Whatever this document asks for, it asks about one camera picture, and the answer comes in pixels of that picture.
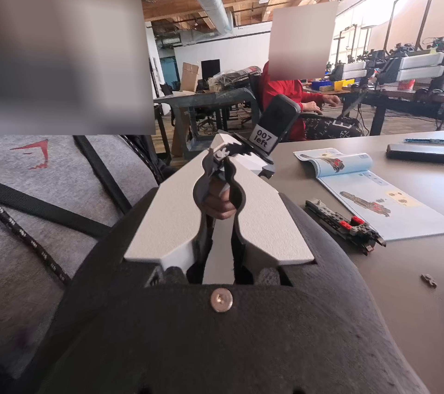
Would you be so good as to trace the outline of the person's left hand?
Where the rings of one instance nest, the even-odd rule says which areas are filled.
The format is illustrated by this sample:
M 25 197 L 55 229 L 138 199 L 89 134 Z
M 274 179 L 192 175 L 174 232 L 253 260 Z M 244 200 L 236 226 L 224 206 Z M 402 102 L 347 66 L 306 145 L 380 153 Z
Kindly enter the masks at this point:
M 225 220 L 232 217 L 237 209 L 230 201 L 230 185 L 217 177 L 212 177 L 203 200 L 203 209 L 214 219 Z

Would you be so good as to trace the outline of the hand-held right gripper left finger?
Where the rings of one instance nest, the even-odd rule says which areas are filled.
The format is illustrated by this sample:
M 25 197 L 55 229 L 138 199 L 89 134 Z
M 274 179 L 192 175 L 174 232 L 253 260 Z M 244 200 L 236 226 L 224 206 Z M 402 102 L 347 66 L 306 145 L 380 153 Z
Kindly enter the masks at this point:
M 211 249 L 203 200 L 213 173 L 214 149 L 205 149 L 157 189 L 124 259 L 180 268 L 201 284 Z

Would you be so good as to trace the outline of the toy brick vehicle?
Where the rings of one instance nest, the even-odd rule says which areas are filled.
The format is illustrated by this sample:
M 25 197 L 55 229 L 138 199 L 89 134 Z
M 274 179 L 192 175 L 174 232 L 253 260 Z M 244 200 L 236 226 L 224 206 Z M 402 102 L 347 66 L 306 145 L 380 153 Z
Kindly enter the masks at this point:
M 368 222 L 355 215 L 346 219 L 319 199 L 306 200 L 305 208 L 318 218 L 319 224 L 325 229 L 360 249 L 364 255 L 371 253 L 376 244 L 386 247 L 386 241 L 380 234 Z

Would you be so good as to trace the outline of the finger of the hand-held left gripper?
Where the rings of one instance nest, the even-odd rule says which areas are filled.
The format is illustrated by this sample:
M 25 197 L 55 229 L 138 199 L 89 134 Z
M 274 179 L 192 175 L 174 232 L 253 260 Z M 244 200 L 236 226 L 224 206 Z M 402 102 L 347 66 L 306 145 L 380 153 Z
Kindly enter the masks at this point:
M 268 163 L 255 154 L 236 154 L 236 160 L 253 173 L 261 173 Z
M 219 150 L 226 147 L 229 151 L 229 156 L 235 156 L 240 153 L 240 141 L 226 133 L 218 133 L 212 141 L 212 151 Z

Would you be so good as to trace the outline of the person's grey sweatshirt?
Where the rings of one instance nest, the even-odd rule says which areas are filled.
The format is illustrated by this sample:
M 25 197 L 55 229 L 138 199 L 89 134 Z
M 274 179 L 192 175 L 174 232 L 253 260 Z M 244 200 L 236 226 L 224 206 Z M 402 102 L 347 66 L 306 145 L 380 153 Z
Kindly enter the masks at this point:
M 132 208 L 157 187 L 168 167 L 141 136 L 88 135 Z M 71 135 L 1 135 L 1 184 L 102 225 L 124 212 Z M 94 237 L 1 204 L 18 227 L 72 278 L 97 243 Z M 1 220 L 1 393 L 19 377 L 45 335 L 64 284 L 39 250 Z

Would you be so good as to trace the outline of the long wooden table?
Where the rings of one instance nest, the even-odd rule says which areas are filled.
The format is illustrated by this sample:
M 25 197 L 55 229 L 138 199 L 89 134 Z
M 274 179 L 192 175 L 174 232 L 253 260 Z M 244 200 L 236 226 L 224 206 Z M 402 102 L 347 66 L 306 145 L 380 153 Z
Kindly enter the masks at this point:
M 389 117 L 430 119 L 435 131 L 443 130 L 444 92 L 441 89 L 398 90 L 396 87 L 386 86 L 382 90 L 369 88 L 361 91 L 357 85 L 351 85 L 338 92 L 329 91 L 329 94 L 340 97 L 342 103 L 341 113 L 333 118 L 337 121 L 356 119 L 358 126 L 368 136 L 381 135 L 385 120 Z M 369 127 L 364 124 L 364 105 L 374 109 Z

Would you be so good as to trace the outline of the open instruction booklet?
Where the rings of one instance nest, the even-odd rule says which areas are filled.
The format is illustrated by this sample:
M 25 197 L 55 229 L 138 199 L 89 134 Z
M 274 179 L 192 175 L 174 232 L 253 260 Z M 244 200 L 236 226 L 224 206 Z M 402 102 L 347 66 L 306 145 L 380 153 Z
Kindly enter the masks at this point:
M 293 154 L 311 163 L 316 179 L 385 241 L 444 233 L 443 215 L 370 171 L 373 160 L 367 153 L 326 148 Z

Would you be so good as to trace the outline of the black power bank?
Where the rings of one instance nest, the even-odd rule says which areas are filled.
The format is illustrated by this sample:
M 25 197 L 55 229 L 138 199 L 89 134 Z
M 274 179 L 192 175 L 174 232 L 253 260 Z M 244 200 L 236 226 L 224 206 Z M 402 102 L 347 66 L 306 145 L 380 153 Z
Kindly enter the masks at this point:
M 437 145 L 389 144 L 385 155 L 395 160 L 444 163 L 444 147 Z

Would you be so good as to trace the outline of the cardboard box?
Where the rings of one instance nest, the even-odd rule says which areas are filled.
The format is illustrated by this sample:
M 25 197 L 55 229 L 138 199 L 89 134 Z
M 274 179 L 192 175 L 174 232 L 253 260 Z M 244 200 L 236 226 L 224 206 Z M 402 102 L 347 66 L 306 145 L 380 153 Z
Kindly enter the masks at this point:
M 181 89 L 182 92 L 195 92 L 198 83 L 199 66 L 183 62 Z

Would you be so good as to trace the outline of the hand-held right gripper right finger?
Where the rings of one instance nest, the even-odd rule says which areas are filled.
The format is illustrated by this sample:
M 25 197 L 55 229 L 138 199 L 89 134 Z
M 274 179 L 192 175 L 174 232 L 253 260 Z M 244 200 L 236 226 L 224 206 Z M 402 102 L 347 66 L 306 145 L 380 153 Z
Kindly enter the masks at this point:
M 234 278 L 253 284 L 263 269 L 315 262 L 279 192 L 236 158 L 224 160 L 230 202 L 236 208 L 231 248 Z

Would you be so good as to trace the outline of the black monitor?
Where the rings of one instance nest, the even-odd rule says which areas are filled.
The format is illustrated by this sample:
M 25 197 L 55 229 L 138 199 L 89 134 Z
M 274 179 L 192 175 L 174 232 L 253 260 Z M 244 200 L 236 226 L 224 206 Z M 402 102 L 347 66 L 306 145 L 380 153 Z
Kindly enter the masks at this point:
M 215 75 L 219 74 L 220 59 L 210 59 L 201 61 L 202 80 L 199 80 L 198 84 L 202 91 L 209 90 L 208 80 Z

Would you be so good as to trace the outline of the grey metal table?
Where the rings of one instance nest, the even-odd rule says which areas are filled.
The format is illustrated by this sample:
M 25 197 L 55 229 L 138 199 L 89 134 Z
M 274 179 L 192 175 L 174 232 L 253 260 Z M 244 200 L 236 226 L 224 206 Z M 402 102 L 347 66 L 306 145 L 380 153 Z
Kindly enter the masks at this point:
M 177 127 L 178 139 L 180 142 L 182 156 L 185 160 L 191 160 L 206 148 L 210 147 L 213 136 L 199 136 L 195 118 L 196 108 L 209 108 L 216 114 L 216 123 L 219 131 L 227 132 L 227 123 L 221 118 L 220 110 L 232 105 L 249 102 L 251 106 L 251 122 L 253 127 L 257 125 L 261 112 L 253 93 L 247 88 L 210 92 L 204 94 L 188 94 L 182 96 L 167 96 L 153 100 L 156 104 L 168 104 L 175 115 L 175 126 Z M 187 134 L 184 132 L 181 111 L 188 112 L 192 140 L 187 141 Z

